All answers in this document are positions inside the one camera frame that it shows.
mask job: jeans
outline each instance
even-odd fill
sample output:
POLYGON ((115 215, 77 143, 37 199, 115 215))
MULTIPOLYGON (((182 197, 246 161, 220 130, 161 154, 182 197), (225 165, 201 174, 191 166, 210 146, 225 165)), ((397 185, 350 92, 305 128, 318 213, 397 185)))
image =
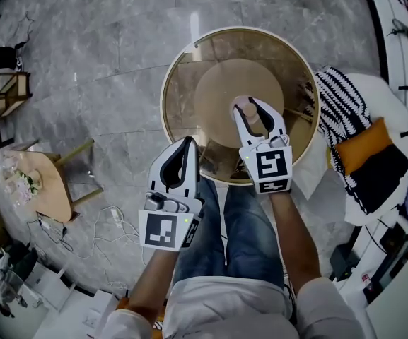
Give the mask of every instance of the jeans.
POLYGON ((276 234, 252 186, 230 186, 224 206, 227 264, 215 184, 201 178, 203 216, 188 249, 181 251, 173 283, 196 276, 230 276, 267 281, 284 288, 276 234))

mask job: white shirt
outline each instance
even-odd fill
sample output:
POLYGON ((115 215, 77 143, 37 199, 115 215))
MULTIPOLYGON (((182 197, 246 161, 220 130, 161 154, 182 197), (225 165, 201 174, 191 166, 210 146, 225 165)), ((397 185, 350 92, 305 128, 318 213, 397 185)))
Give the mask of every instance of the white shirt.
MULTIPOLYGON (((198 277, 175 284, 166 307, 163 337, 213 338, 363 338, 353 312, 326 278, 300 290, 298 325, 288 319, 291 304, 283 290, 261 280, 198 277)), ((152 327, 130 310, 108 317, 101 338, 150 339, 152 327)))

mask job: orange pillow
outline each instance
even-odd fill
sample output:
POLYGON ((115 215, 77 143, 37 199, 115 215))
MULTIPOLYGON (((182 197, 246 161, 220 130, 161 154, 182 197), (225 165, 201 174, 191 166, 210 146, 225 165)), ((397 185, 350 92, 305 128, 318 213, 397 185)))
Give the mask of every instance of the orange pillow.
POLYGON ((370 156, 376 155, 391 144, 385 120, 381 117, 357 136, 336 144, 336 150, 344 164, 345 174, 351 174, 361 168, 370 156))

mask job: round glass table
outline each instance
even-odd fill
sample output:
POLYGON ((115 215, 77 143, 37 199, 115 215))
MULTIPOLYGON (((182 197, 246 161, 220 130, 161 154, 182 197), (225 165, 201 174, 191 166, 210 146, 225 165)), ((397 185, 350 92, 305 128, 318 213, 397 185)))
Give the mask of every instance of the round glass table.
MULTIPOLYGON (((168 140, 193 136, 200 173, 246 185, 234 100, 252 96, 282 114, 296 164, 308 149, 320 118, 320 96, 309 64, 288 42, 265 30, 230 27, 205 34, 170 65, 161 90, 161 119, 168 140)), ((251 129, 267 135, 260 121, 251 129)))

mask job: gray tile floor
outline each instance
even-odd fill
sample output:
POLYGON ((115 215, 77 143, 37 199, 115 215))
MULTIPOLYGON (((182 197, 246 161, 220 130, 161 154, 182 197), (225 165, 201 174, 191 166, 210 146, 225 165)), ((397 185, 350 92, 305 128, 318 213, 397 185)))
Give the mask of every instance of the gray tile floor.
MULTIPOLYGON (((25 39, 25 13, 35 19, 23 51, 33 97, 11 118, 16 140, 39 138, 43 149, 64 153, 90 136, 95 139, 93 151, 68 168, 75 197, 96 184, 105 189, 67 225, 80 256, 92 248, 101 208, 119 206, 125 220, 137 226, 149 166, 167 145, 161 83, 168 64, 194 37, 191 14, 198 16, 199 34, 228 25, 255 26, 286 38, 312 66, 379 73, 366 0, 3 0, 0 13, 0 44, 25 39)), ((219 189, 221 197, 225 190, 219 189)), ((27 241, 29 214, 7 204, 1 189, 0 206, 10 232, 27 241)), ((351 231, 342 218, 306 218, 324 274, 330 272, 334 246, 351 231)), ((37 225, 32 230, 32 240, 52 262, 69 262, 68 273, 87 288, 111 289, 108 281, 132 288, 144 267, 140 248, 126 239, 98 242, 110 263, 99 251, 77 258, 51 243, 37 225)), ((111 222, 99 223, 97 231, 107 239, 120 234, 111 222)), ((150 254, 145 250, 146 260, 150 254)))

